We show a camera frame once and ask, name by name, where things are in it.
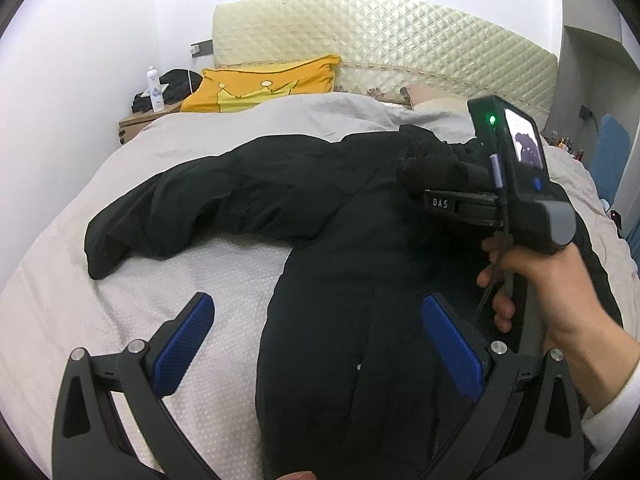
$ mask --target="white bedsheet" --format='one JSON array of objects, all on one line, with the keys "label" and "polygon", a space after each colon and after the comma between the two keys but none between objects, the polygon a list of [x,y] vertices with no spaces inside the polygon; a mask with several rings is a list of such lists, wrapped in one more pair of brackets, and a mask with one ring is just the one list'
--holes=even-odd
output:
[{"label": "white bedsheet", "polygon": [[[0,410],[25,450],[50,475],[53,414],[69,352],[120,351],[148,339],[194,292],[208,292],[216,320],[168,409],[204,460],[224,480],[260,479],[254,409],[255,366],[266,307],[289,247],[250,238],[201,239],[162,262],[128,258],[100,282],[86,273],[88,221],[148,177],[180,162],[219,155],[255,137],[304,133],[330,141],[345,134],[428,127],[441,139],[473,136],[468,115],[411,112],[371,98],[334,93],[290,96],[236,114],[171,114],[119,149],[51,223],[23,258],[0,297]],[[584,218],[609,273],[625,327],[638,336],[640,282],[626,242],[604,216],[589,174],[556,148],[545,148],[552,178]],[[139,457],[155,461],[122,396],[124,426]]]}]

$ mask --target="yellow pillow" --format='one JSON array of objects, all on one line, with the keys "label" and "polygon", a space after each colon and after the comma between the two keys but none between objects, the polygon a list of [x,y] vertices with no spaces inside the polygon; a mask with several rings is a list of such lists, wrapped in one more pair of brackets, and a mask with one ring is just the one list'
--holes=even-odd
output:
[{"label": "yellow pillow", "polygon": [[200,87],[181,112],[239,112],[274,97],[322,94],[334,87],[335,54],[308,61],[202,71]]}]

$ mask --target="white cable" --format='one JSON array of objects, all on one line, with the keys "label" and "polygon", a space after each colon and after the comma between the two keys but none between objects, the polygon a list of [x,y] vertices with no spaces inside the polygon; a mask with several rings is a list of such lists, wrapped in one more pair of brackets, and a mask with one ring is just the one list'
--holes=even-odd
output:
[{"label": "white cable", "polygon": [[191,70],[189,69],[189,66],[192,62],[193,62],[193,56],[190,53],[189,62],[187,63],[187,77],[189,78],[189,90],[193,94],[193,86],[191,86]]}]

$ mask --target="spray can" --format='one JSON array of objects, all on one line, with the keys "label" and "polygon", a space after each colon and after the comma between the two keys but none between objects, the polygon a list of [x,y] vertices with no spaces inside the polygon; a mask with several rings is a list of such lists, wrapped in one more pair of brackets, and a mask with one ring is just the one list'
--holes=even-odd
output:
[{"label": "spray can", "polygon": [[160,88],[160,78],[158,77],[158,70],[152,66],[149,67],[149,71],[146,73],[146,84],[149,87],[151,106],[155,112],[161,112],[164,110],[164,99]]}]

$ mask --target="black cable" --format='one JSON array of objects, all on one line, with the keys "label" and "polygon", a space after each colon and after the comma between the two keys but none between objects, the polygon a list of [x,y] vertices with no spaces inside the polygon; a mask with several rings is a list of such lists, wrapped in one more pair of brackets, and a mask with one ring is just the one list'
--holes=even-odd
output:
[{"label": "black cable", "polygon": [[472,323],[476,323],[478,321],[478,317],[480,313],[484,309],[484,306],[489,299],[489,296],[494,290],[495,284],[498,282],[498,276],[500,275],[500,266],[502,265],[502,259],[504,258],[504,253],[507,250],[507,243],[509,238],[509,210],[507,208],[508,199],[507,192],[504,188],[499,190],[498,192],[498,202],[500,203],[500,213],[502,215],[502,243],[500,245],[500,249],[498,250],[498,257],[495,260],[494,268],[491,271],[491,277],[489,278],[489,283],[484,288],[484,292],[482,293],[482,297],[474,310],[470,321]]}]

